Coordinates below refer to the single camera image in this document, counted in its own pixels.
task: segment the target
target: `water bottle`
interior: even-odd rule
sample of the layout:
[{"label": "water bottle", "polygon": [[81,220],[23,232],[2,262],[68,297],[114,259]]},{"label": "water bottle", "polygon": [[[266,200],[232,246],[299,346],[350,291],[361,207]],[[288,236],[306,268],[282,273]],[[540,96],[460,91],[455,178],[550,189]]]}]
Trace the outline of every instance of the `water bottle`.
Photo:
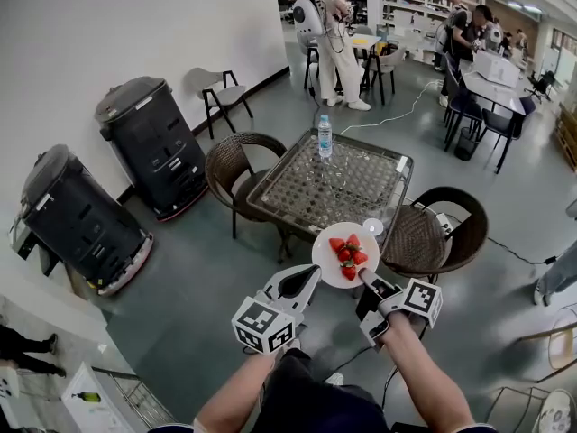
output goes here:
[{"label": "water bottle", "polygon": [[321,158],[331,157],[333,153],[333,130],[328,115],[321,115],[318,123],[318,153]]}]

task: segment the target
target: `white cable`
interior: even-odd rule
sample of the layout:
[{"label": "white cable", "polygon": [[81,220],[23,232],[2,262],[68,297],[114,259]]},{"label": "white cable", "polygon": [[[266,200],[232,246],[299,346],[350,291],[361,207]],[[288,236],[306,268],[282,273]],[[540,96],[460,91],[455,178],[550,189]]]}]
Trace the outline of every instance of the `white cable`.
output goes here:
[{"label": "white cable", "polygon": [[344,129],[343,132],[341,132],[340,134],[345,134],[346,132],[349,131],[349,129],[351,128],[365,128],[365,127],[369,127],[369,126],[379,126],[379,125],[383,125],[385,122],[390,122],[391,120],[397,120],[397,119],[402,119],[403,117],[406,117],[407,115],[413,114],[415,112],[415,106],[417,105],[417,102],[419,99],[421,99],[421,97],[423,96],[423,93],[425,93],[426,89],[429,88],[430,85],[443,85],[443,82],[441,80],[433,80],[429,83],[427,83],[425,85],[425,87],[421,90],[421,92],[418,94],[417,99],[415,100],[415,102],[413,103],[413,106],[411,107],[411,110],[406,112],[403,115],[399,115],[398,117],[391,117],[388,119],[383,119],[380,122],[378,122],[377,124],[365,124],[365,125],[349,125],[348,127],[346,127]]}]

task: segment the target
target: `wall baseboard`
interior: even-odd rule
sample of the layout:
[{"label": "wall baseboard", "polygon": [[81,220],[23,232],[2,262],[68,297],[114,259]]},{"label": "wall baseboard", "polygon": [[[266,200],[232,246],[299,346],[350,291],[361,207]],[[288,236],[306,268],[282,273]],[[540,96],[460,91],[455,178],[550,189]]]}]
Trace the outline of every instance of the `wall baseboard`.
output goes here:
[{"label": "wall baseboard", "polygon": [[[254,87],[246,90],[246,92],[244,93],[244,97],[248,99],[249,97],[251,97],[255,93],[261,91],[263,88],[270,85],[275,80],[278,80],[282,76],[285,76],[289,73],[290,73],[290,67],[289,66],[287,66],[284,69],[279,70],[279,72],[276,72],[275,74],[272,74],[270,77],[267,77],[261,83],[258,83]],[[215,120],[218,120],[222,116],[223,116],[223,113],[221,113],[219,110],[219,111],[215,112],[214,114],[211,114],[210,119],[212,122],[214,122]],[[208,128],[208,120],[205,120],[204,122],[201,122],[194,130],[192,130],[192,135],[198,136],[199,134],[204,132],[207,128]],[[124,205],[126,202],[128,202],[128,199],[134,195],[136,195],[136,190],[134,189],[134,186],[129,186],[128,188],[126,188],[123,191],[123,193],[120,196],[118,196],[118,198],[116,198],[116,200],[118,201],[118,203],[120,205]]]}]

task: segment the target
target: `ceiling light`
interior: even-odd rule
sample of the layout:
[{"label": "ceiling light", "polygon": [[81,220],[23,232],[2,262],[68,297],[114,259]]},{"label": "ceiling light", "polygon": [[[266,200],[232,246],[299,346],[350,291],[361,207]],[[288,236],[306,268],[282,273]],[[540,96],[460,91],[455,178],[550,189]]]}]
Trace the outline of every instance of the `ceiling light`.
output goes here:
[{"label": "ceiling light", "polygon": [[523,5],[523,8],[530,13],[542,13],[542,11],[534,5]]}]

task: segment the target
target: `white pants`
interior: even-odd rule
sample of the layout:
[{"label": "white pants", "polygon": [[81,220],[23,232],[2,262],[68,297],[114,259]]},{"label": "white pants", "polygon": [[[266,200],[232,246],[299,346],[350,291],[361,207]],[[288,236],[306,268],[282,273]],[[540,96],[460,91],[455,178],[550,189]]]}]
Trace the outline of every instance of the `white pants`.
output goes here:
[{"label": "white pants", "polygon": [[341,78],[341,85],[343,86],[344,99],[347,103],[354,103],[359,100],[361,78],[359,64],[354,57],[351,39],[346,34],[342,41],[334,35],[331,35],[331,37],[330,40],[327,35],[316,38],[318,41],[318,56],[320,58],[318,61],[318,77],[321,84],[321,98],[330,99],[336,96],[334,92],[334,87],[336,86],[334,68],[337,68]]}]

